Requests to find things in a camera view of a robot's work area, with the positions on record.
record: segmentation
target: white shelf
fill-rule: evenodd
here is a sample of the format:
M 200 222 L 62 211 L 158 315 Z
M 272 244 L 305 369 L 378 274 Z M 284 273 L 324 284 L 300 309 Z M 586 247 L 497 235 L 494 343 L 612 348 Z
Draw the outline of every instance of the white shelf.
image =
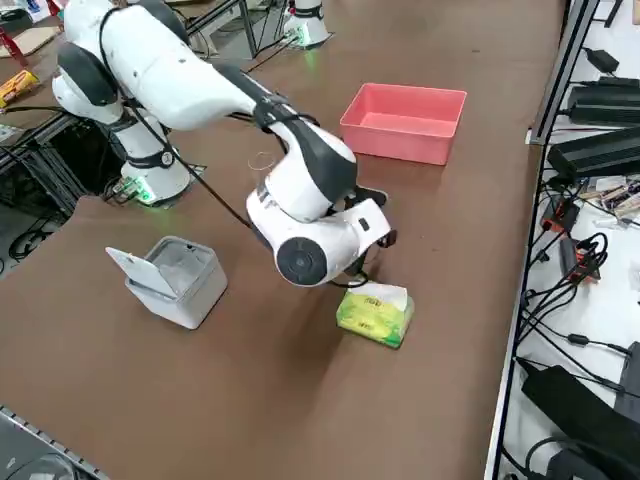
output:
M 602 1 L 595 18 L 605 19 L 613 6 L 612 1 Z M 603 49 L 615 57 L 620 66 L 618 77 L 640 78 L 640 26 L 631 23 L 632 0 L 624 0 L 611 28 L 593 22 L 584 46 L 594 50 Z M 572 75 L 572 81 L 597 80 L 602 74 L 593 67 L 581 53 Z M 569 90 L 565 93 L 562 108 L 566 108 Z M 567 117 L 558 117 L 556 128 L 580 128 L 570 123 Z M 603 132 L 558 132 L 552 136 L 552 143 L 559 143 L 584 136 L 599 135 Z M 580 333 L 591 340 L 606 341 L 627 347 L 634 341 L 640 341 L 640 292 L 634 291 L 630 280 L 632 262 L 640 263 L 640 228 L 630 226 L 626 230 L 598 228 L 594 221 L 612 219 L 611 216 L 585 205 L 578 216 L 571 234 L 575 239 L 586 238 L 596 232 L 607 235 L 609 257 L 601 268 L 602 279 L 597 284 L 583 284 L 579 287 L 576 299 L 566 307 L 552 313 L 544 322 L 552 328 L 568 334 Z M 535 235 L 540 232 L 536 227 Z M 534 254 L 555 234 L 548 232 L 534 248 Z M 532 267 L 527 288 L 541 291 L 552 287 L 562 277 L 559 263 L 559 245 L 555 244 L 549 253 L 550 261 L 536 263 Z M 602 347 L 576 347 L 565 340 L 545 332 L 561 348 L 574 356 L 594 373 L 619 382 L 624 357 L 610 349 Z M 553 349 L 537 333 L 531 333 L 522 343 L 518 355 L 548 365 L 562 365 L 570 373 L 588 376 Z M 521 391 L 524 380 L 522 369 L 516 367 L 511 395 L 508 399 L 508 415 L 505 427 L 504 446 L 514 458 L 524 462 L 531 446 L 543 438 L 560 433 L 559 429 Z M 613 406 L 615 393 L 592 382 L 582 381 L 592 392 Z M 556 445 L 541 448 L 533 457 L 535 471 L 546 473 L 547 464 L 552 455 L 559 451 Z M 517 470 L 501 460 L 502 478 L 507 472 L 518 474 Z

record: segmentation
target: open lid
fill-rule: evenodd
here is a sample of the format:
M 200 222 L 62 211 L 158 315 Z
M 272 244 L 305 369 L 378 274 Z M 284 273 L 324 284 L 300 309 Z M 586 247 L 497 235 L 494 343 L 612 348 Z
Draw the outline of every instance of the open lid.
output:
M 178 292 L 174 291 L 153 263 L 116 248 L 107 247 L 105 250 L 131 280 L 168 297 L 177 298 Z

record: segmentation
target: black power adapter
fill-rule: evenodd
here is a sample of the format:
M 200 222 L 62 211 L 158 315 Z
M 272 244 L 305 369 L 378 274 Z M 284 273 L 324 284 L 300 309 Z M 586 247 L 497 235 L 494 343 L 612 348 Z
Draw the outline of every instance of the black power adapter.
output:
M 582 47 L 587 54 L 587 60 L 589 63 L 600 70 L 602 73 L 613 73 L 618 69 L 618 62 L 605 50 L 591 50 L 587 47 Z

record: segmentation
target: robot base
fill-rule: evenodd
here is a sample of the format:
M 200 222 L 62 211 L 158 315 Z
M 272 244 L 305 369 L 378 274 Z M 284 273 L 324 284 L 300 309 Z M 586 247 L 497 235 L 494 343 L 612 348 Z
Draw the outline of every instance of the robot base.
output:
M 180 195 L 189 186 L 191 180 L 191 175 L 179 162 L 174 162 L 169 168 L 147 169 L 136 168 L 125 163 L 121 174 L 122 178 L 133 182 L 138 192 L 137 200 L 143 205 L 153 205 Z
M 319 47 L 331 38 L 332 35 L 327 32 L 324 20 L 317 17 L 300 18 L 292 16 L 285 24 L 284 31 L 287 36 L 296 35 L 298 37 L 298 39 L 290 45 L 291 47 L 304 50 Z

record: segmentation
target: electronic device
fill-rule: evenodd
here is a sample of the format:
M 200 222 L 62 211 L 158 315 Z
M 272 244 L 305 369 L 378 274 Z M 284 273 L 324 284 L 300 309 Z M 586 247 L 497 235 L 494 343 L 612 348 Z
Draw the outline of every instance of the electronic device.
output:
M 573 123 L 632 126 L 640 124 L 640 89 L 578 86 L 571 89 L 566 111 Z
M 318 20 L 321 5 L 296 0 L 295 18 Z M 108 0 L 71 0 L 64 25 L 68 43 L 59 49 L 54 95 L 66 110 L 100 123 L 120 141 L 127 155 L 122 175 L 139 187 L 143 203 L 174 197 L 189 184 L 189 167 L 163 127 L 193 130 L 241 114 L 286 146 L 284 158 L 247 198 L 250 224 L 200 181 L 270 248 L 285 279 L 320 285 L 376 242 L 389 246 L 384 240 L 392 230 L 381 210 L 386 194 L 356 184 L 353 152 L 239 68 L 198 58 L 164 2 L 141 0 L 118 9 Z M 358 198 L 340 211 L 346 200 Z
M 620 62 L 606 50 L 592 50 L 587 47 L 582 47 L 582 49 L 586 52 L 589 63 L 602 73 L 613 73 L 620 65 Z
M 547 465 L 549 480 L 611 480 L 584 459 L 579 453 L 567 448 L 556 453 Z
M 548 160 L 562 176 L 574 179 L 638 173 L 640 128 L 557 143 L 549 149 Z
M 556 365 L 538 370 L 529 365 L 522 392 L 569 438 L 588 442 L 640 469 L 640 424 L 615 412 L 597 395 Z M 637 480 L 610 458 L 581 448 L 586 459 L 606 476 Z
M 602 86 L 619 88 L 640 88 L 640 79 L 638 78 L 608 77 L 606 75 L 601 76 L 596 81 L 585 80 L 578 83 L 586 87 Z
M 571 232 L 580 207 L 562 195 L 552 195 L 540 219 L 540 226 L 552 232 Z
M 580 242 L 573 238 L 565 237 L 560 240 L 560 268 L 562 276 L 570 282 L 598 281 L 600 269 L 595 259 L 584 250 L 578 248 Z
M 631 355 L 627 355 L 625 358 L 620 375 L 620 385 L 627 392 L 640 395 L 640 343 L 633 342 L 629 350 L 631 350 Z M 640 398 L 631 395 L 618 395 L 613 409 L 640 423 Z

